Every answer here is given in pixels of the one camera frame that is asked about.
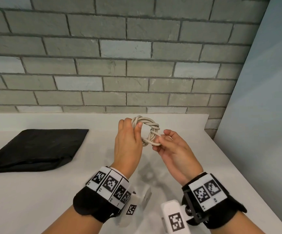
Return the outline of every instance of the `black bag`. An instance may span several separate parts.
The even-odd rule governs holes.
[[[40,172],[72,161],[89,130],[24,130],[0,149],[0,173]]]

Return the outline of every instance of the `hand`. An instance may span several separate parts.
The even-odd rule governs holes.
[[[118,133],[115,138],[114,163],[112,168],[119,170],[127,179],[137,168],[142,154],[141,128],[139,122],[133,129],[131,119],[126,118],[118,123]]]
[[[153,146],[166,164],[170,174],[182,186],[203,172],[201,164],[196,159],[188,144],[177,132],[164,130],[164,135],[155,138],[161,146]]]

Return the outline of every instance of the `rope knot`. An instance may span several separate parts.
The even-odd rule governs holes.
[[[137,116],[137,117],[132,118],[132,121],[131,121],[132,127],[135,128],[137,126],[138,122],[142,122],[143,124],[146,124],[146,125],[151,127],[151,130],[150,130],[150,133],[148,134],[148,137],[147,138],[142,137],[143,147],[147,146],[148,144],[160,146],[161,144],[154,143],[155,136],[156,135],[161,136],[158,133],[158,131],[160,130],[159,124],[155,123],[151,118]]]

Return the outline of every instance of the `brick wall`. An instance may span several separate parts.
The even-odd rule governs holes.
[[[0,112],[208,113],[268,0],[0,0]]]

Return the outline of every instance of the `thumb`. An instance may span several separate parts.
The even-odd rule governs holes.
[[[158,138],[158,140],[162,144],[162,146],[166,147],[173,153],[177,153],[179,146],[176,143],[174,143],[173,141],[166,140],[161,136]]]
[[[142,128],[143,123],[139,122],[137,126],[134,128],[134,138],[136,142],[141,141],[141,128]]]

